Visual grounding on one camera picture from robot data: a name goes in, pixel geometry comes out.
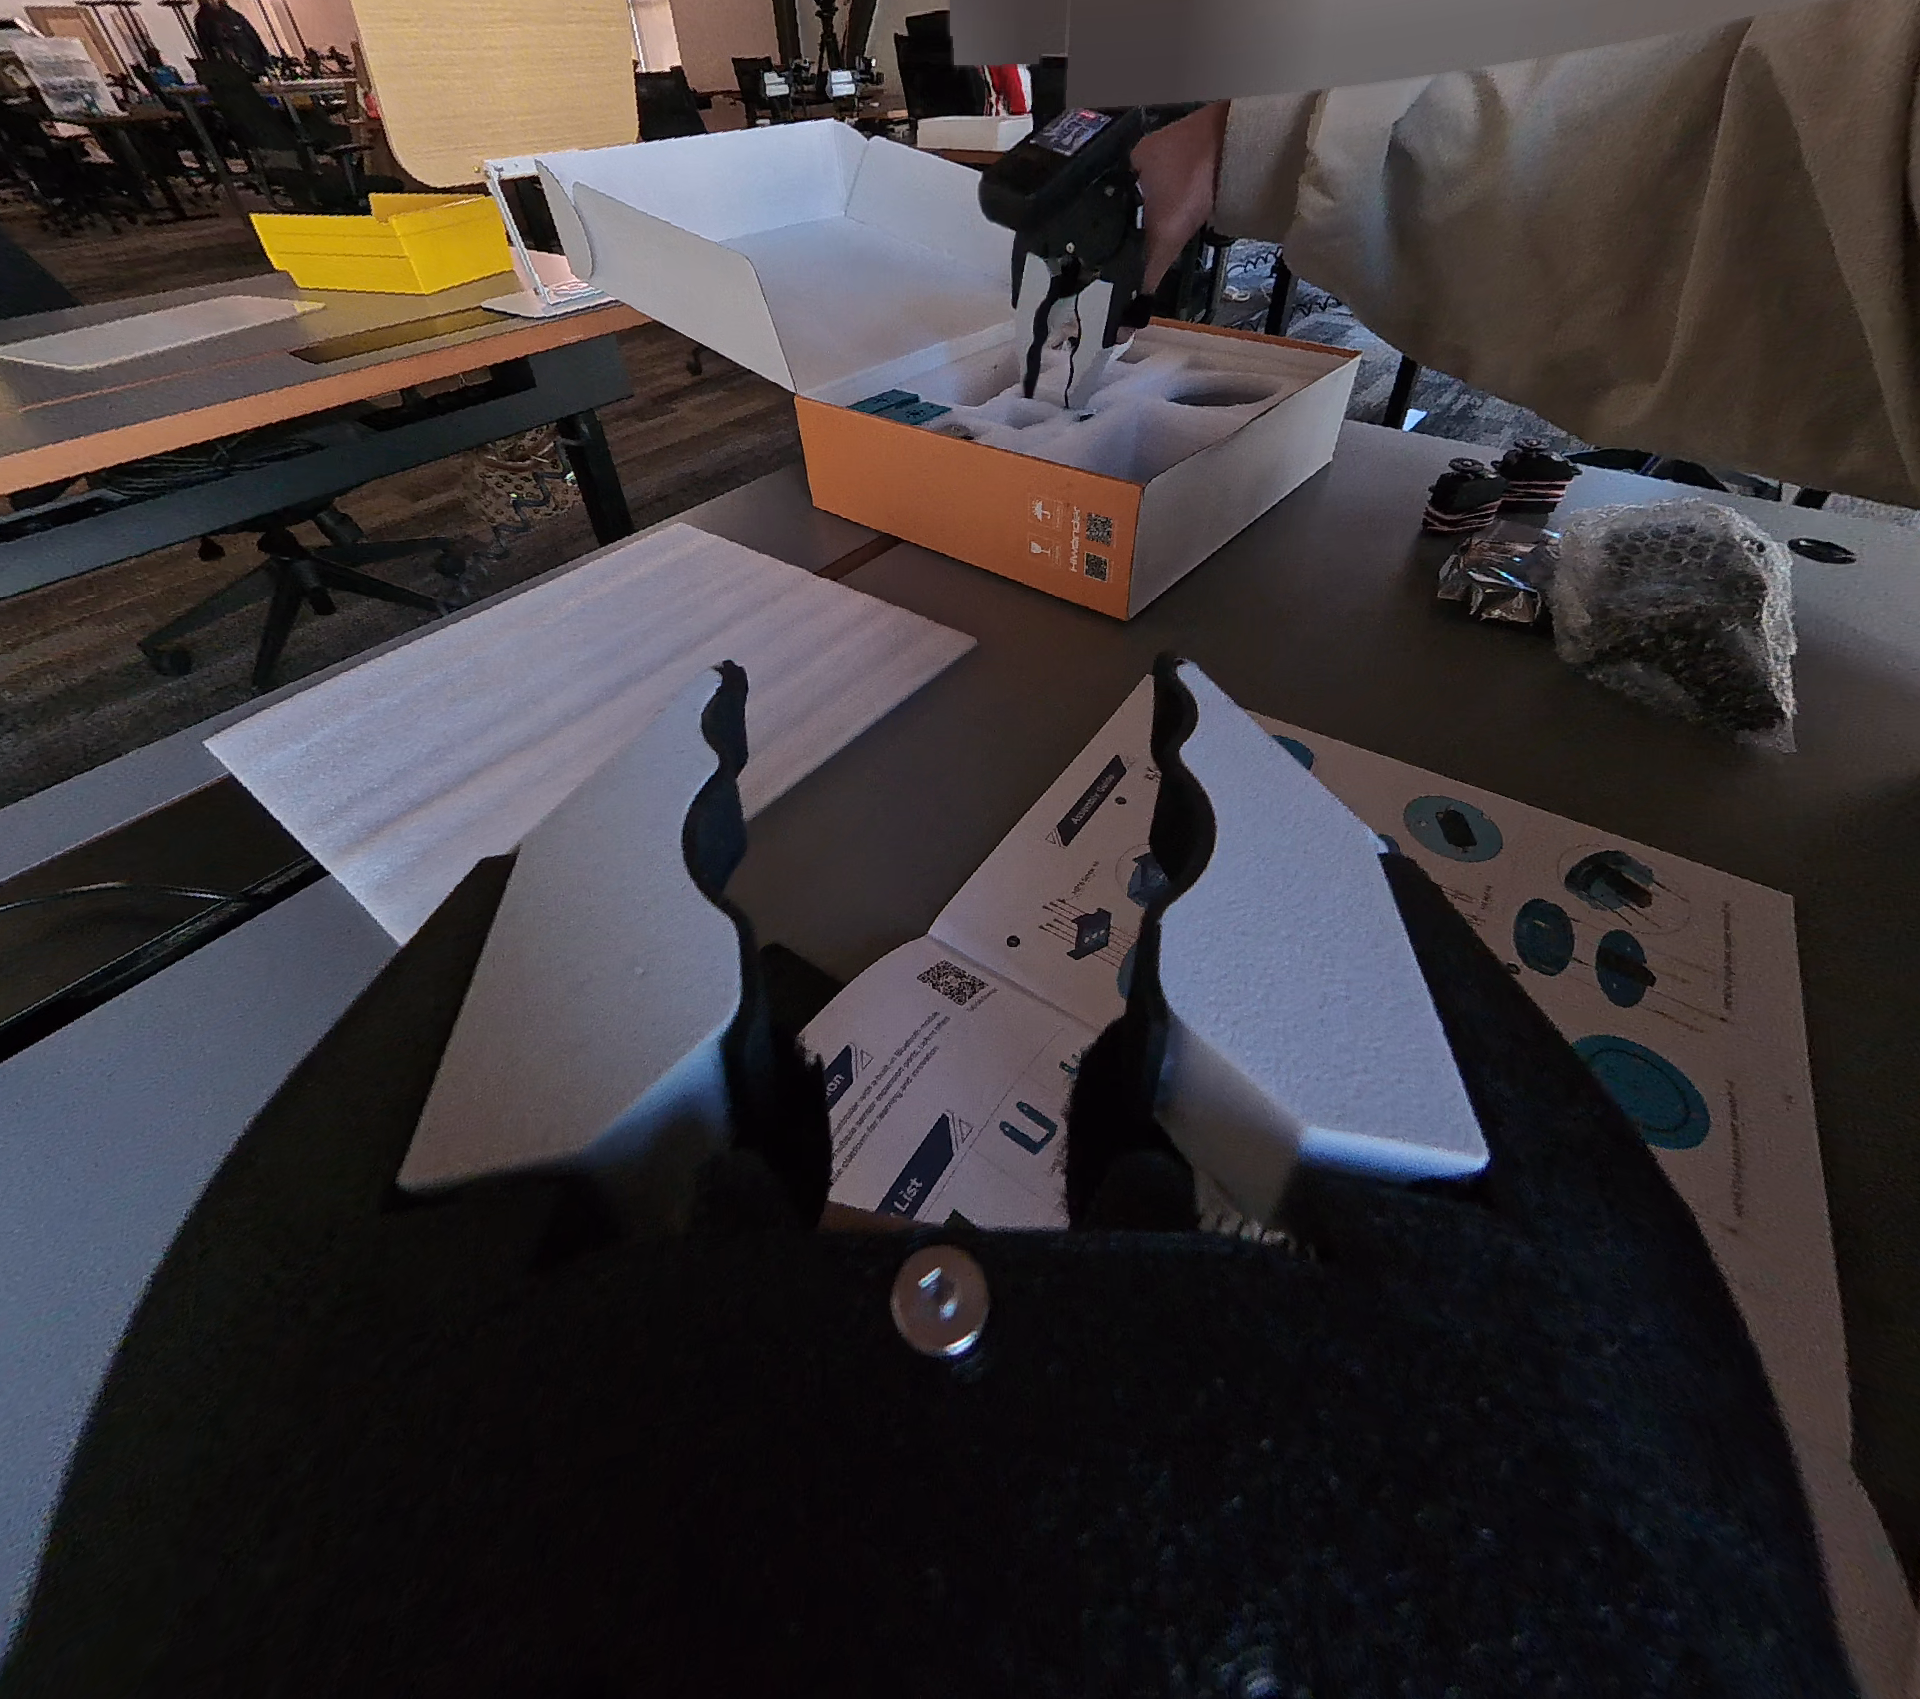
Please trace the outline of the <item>printed sign board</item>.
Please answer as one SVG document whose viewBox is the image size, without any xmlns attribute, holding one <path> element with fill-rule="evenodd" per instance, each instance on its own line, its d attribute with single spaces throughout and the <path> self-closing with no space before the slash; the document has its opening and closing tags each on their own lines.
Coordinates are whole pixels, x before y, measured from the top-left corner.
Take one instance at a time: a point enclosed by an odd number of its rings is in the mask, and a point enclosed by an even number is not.
<svg viewBox="0 0 1920 1699">
<path fill-rule="evenodd" d="M 74 38 L 3 31 L 1 59 L 30 81 L 46 109 L 61 121 L 122 118 L 101 69 Z"/>
</svg>

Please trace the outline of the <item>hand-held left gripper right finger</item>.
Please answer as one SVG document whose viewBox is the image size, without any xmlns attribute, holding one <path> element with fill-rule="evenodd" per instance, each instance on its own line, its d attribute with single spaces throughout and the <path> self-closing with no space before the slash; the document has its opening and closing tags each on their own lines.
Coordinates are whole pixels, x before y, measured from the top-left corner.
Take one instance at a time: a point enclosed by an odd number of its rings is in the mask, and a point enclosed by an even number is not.
<svg viewBox="0 0 1920 1699">
<path fill-rule="evenodd" d="M 1066 1111 L 1072 1227 L 1248 1220 L 1298 1166 L 1461 1183 L 1488 1159 L 1374 834 L 1186 659 L 1151 673 L 1162 773 L 1123 1003 Z"/>
</svg>

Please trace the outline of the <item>bubble wrap package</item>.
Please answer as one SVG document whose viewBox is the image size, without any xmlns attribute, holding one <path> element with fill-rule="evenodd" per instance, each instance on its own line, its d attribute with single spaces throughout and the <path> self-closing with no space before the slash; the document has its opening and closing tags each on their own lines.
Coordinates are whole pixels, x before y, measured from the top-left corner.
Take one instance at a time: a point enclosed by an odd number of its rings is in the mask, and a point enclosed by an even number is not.
<svg viewBox="0 0 1920 1699">
<path fill-rule="evenodd" d="M 1570 668 L 1717 735 L 1793 749 L 1789 550 L 1713 502 L 1573 512 L 1551 583 Z"/>
</svg>

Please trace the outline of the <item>white foam sheet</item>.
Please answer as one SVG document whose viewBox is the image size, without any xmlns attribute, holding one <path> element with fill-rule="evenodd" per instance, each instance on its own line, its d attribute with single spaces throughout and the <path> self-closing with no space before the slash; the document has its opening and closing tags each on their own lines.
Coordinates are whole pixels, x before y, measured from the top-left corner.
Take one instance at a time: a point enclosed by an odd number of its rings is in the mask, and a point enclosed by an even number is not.
<svg viewBox="0 0 1920 1699">
<path fill-rule="evenodd" d="M 753 818 L 971 649 L 674 524 L 304 685 L 207 749 L 404 943 L 722 659 L 748 678 Z"/>
</svg>

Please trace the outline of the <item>white and orange cardboard box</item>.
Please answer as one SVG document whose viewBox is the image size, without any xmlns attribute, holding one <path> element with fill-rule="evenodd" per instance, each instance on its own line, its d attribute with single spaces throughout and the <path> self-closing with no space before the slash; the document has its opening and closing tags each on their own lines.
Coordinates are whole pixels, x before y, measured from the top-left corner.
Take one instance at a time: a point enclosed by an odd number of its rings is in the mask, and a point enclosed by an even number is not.
<svg viewBox="0 0 1920 1699">
<path fill-rule="evenodd" d="M 1014 349 L 1011 235 L 976 175 L 814 121 L 537 159 L 572 270 L 795 393 L 812 502 L 1113 618 L 1329 465 L 1357 353 L 1148 483 L 847 410 L 897 362 Z"/>
</svg>

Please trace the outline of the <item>person's right hand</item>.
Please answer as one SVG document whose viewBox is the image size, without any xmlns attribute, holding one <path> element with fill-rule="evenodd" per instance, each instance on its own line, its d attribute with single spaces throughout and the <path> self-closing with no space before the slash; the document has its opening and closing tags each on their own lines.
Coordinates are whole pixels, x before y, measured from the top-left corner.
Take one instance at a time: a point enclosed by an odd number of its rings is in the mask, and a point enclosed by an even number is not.
<svg viewBox="0 0 1920 1699">
<path fill-rule="evenodd" d="M 1146 133 L 1132 150 L 1141 194 L 1141 291 L 1162 287 L 1165 273 L 1210 221 L 1231 102 L 1182 112 Z"/>
</svg>

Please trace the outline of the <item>grey table with wooden edge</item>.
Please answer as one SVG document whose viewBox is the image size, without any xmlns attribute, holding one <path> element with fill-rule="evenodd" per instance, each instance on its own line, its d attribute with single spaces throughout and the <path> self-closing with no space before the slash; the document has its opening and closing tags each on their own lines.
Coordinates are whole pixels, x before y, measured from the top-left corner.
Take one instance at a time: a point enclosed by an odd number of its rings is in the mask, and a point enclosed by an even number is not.
<svg viewBox="0 0 1920 1699">
<path fill-rule="evenodd" d="M 3 516 L 1 595 L 108 567 L 304 498 L 335 498 L 418 465 L 554 424 L 586 479 L 605 541 L 630 528 L 598 410 L 630 391 L 615 336 L 643 317 L 620 303 L 525 320 L 483 311 L 502 278 L 423 299 L 297 292 L 279 273 L 48 313 L 3 325 L 18 349 L 136 315 L 195 311 L 221 296 L 302 301 L 304 313 L 89 370 L 3 363 L 3 495 L 103 479 L 167 453 L 312 436 L 310 451 L 243 465 L 106 507 L 93 493 Z"/>
</svg>

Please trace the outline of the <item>group of black office chairs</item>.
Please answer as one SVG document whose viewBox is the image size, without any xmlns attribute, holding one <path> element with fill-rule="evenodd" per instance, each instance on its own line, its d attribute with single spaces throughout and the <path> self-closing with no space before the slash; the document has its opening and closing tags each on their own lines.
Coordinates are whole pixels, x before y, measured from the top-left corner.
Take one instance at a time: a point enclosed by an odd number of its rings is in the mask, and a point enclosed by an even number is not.
<svg viewBox="0 0 1920 1699">
<path fill-rule="evenodd" d="M 3 95 L 32 100 L 48 126 L 79 130 L 155 185 L 176 216 L 176 189 L 191 185 L 253 213 L 359 213 L 366 204 L 364 150 L 347 119 L 350 78 L 241 78 L 214 71 L 160 92 L 106 78 L 122 118 L 61 121 L 16 67 L 3 67 Z"/>
</svg>

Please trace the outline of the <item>white user manual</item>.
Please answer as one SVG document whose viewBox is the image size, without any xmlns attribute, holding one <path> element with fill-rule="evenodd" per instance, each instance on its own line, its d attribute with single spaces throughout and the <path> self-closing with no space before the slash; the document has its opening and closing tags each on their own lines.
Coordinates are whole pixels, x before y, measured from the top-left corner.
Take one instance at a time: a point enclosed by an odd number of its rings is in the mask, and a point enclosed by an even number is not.
<svg viewBox="0 0 1920 1699">
<path fill-rule="evenodd" d="M 931 922 L 802 1031 L 829 1194 L 923 1221 L 1059 1227 L 1072 1064 L 1120 1010 L 1148 851 L 1151 683 Z M 1905 1695 L 1916 1616 L 1852 1469 L 1848 1363 L 1789 896 L 1260 718 L 1435 879 L 1658 1157 L 1743 1311 L 1807 1477 L 1866 1695 Z"/>
</svg>

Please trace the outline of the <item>white flat tray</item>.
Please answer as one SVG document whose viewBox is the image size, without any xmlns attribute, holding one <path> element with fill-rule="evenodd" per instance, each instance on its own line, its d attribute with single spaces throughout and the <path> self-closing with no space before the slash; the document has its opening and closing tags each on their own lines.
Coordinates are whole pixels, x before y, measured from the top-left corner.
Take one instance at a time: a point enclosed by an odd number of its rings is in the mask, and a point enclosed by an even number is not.
<svg viewBox="0 0 1920 1699">
<path fill-rule="evenodd" d="M 3 342 L 1 362 L 61 372 L 106 370 L 203 342 L 221 342 L 262 325 L 298 320 L 316 311 L 321 311 L 317 299 L 221 294 L 160 311 L 75 325 L 29 342 Z"/>
</svg>

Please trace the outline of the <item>white foam insert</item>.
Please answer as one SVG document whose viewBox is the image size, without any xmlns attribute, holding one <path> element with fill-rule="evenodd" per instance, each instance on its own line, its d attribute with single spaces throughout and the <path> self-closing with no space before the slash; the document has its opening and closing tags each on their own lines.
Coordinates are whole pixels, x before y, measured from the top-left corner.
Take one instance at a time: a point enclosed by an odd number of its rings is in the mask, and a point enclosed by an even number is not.
<svg viewBox="0 0 1920 1699">
<path fill-rule="evenodd" d="M 1009 344 L 942 367 L 897 362 L 864 396 L 909 389 L 949 407 L 947 419 L 918 426 L 926 434 L 1141 484 L 1347 363 L 1341 351 L 1260 334 L 1155 322 L 1113 351 L 1089 407 L 1061 407 L 1061 337 L 1046 346 L 1032 400 L 1018 391 Z M 847 407 L 861 396 L 829 400 Z"/>
</svg>

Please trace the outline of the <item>silver foil bag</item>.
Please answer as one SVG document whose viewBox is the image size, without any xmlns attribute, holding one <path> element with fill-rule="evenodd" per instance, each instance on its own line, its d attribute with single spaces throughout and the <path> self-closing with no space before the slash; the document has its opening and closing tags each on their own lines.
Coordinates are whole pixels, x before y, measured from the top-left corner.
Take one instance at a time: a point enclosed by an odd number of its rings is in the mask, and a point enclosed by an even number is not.
<svg viewBox="0 0 1920 1699">
<path fill-rule="evenodd" d="M 1435 597 L 1468 618 L 1546 628 L 1563 533 L 1525 522 L 1501 522 L 1466 533 L 1437 571 Z"/>
</svg>

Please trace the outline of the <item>rounded light wood panel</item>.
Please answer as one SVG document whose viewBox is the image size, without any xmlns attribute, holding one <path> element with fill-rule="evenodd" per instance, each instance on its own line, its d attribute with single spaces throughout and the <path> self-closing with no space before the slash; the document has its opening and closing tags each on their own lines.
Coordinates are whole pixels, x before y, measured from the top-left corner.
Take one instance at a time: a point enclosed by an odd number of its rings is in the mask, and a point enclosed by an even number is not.
<svg viewBox="0 0 1920 1699">
<path fill-rule="evenodd" d="M 394 157 L 430 189 L 489 159 L 637 142 L 627 0 L 349 0 Z"/>
</svg>

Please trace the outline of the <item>white metal stand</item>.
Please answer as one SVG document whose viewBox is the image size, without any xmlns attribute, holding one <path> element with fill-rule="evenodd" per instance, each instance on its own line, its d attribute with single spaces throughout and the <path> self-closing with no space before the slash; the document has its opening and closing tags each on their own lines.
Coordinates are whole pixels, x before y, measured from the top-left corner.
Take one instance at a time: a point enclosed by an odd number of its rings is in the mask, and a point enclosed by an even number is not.
<svg viewBox="0 0 1920 1699">
<path fill-rule="evenodd" d="M 508 235 L 516 282 L 513 294 L 483 299 L 485 311 L 542 320 L 613 303 L 565 261 L 561 228 L 530 157 L 487 159 L 482 175 Z"/>
</svg>

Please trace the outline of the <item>black office chair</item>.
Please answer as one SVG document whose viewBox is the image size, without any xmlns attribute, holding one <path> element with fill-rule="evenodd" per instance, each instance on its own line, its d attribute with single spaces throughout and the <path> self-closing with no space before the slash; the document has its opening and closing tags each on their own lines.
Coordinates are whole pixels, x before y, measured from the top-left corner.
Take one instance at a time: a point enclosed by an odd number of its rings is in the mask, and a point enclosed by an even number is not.
<svg viewBox="0 0 1920 1699">
<path fill-rule="evenodd" d="M 274 687 L 300 611 L 309 611 L 314 618 L 331 616 L 336 611 L 336 597 L 350 593 L 383 605 L 445 614 L 451 607 L 437 597 L 378 578 L 371 571 L 423 557 L 437 576 L 458 580 L 468 560 L 463 545 L 445 533 L 369 540 L 352 516 L 342 510 L 336 496 L 253 516 L 236 531 L 253 533 L 260 562 L 219 588 L 202 605 L 138 638 L 138 650 L 160 678 L 179 678 L 193 668 L 189 635 L 238 614 L 245 605 L 264 600 L 266 618 L 253 647 L 253 694 L 262 695 Z"/>
</svg>

